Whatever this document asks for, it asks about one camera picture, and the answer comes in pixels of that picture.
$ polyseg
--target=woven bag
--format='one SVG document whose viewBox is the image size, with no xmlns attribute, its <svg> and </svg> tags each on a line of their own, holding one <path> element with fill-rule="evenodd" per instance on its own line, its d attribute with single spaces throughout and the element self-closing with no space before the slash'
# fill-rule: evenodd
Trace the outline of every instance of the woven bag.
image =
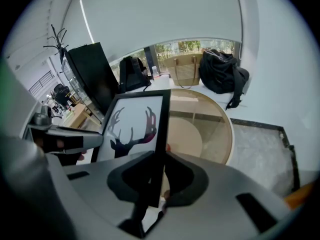
<svg viewBox="0 0 320 240">
<path fill-rule="evenodd" d="M 191 86 L 199 84 L 199 66 L 202 56 L 202 54 L 188 54 L 164 60 L 164 64 L 176 86 L 189 89 Z"/>
</svg>

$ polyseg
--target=white roller shade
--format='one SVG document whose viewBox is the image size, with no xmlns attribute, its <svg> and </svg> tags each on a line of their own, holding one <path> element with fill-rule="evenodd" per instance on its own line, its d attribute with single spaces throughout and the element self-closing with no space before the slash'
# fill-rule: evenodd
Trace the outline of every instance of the white roller shade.
<svg viewBox="0 0 320 240">
<path fill-rule="evenodd" d="M 93 39 L 101 43 L 109 60 L 170 40 L 241 41 L 238 0 L 82 0 L 82 3 Z M 67 17 L 73 17 L 72 9 Z M 68 29 L 68 39 L 73 32 L 77 33 L 68 24 L 64 27 Z M 78 39 L 79 44 L 80 36 L 72 38 Z"/>
</svg>

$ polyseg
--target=black backpack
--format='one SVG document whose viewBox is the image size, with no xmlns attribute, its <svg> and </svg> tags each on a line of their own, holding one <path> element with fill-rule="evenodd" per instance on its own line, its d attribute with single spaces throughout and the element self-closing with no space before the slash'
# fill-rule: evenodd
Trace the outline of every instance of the black backpack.
<svg viewBox="0 0 320 240">
<path fill-rule="evenodd" d="M 200 61 L 199 75 L 203 84 L 217 94 L 233 92 L 225 110 L 238 107 L 243 88 L 249 79 L 249 72 L 237 66 L 238 60 L 232 54 L 213 49 L 204 51 Z"/>
<path fill-rule="evenodd" d="M 139 58 L 131 56 L 123 58 L 120 61 L 120 92 L 124 94 L 151 85 L 148 76 L 143 73 L 146 69 Z"/>
</svg>

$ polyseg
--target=glass tabletop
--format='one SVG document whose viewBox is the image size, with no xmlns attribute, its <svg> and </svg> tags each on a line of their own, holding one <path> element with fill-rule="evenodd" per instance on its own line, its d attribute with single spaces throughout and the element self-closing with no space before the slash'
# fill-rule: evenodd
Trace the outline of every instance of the glass tabletop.
<svg viewBox="0 0 320 240">
<path fill-rule="evenodd" d="M 168 149 L 226 164 L 233 134 L 224 110 L 209 97 L 189 89 L 172 89 Z"/>
</svg>

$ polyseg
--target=floor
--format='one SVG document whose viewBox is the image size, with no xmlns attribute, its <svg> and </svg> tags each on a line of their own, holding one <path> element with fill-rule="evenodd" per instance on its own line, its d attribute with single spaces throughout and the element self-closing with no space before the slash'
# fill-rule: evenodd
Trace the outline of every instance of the floor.
<svg viewBox="0 0 320 240">
<path fill-rule="evenodd" d="M 212 141 L 212 131 L 221 127 L 219 123 L 197 119 L 194 125 L 203 141 L 201 158 L 219 162 L 221 158 L 217 152 L 212 151 L 221 142 Z M 81 129 L 98 131 L 99 127 L 86 119 Z M 292 154 L 284 147 L 280 133 L 277 130 L 237 124 L 233 125 L 233 129 L 235 143 L 229 166 L 280 197 L 290 194 L 294 182 Z M 88 150 L 85 159 L 78 161 L 77 165 L 90 163 L 92 152 L 93 149 Z"/>
</svg>

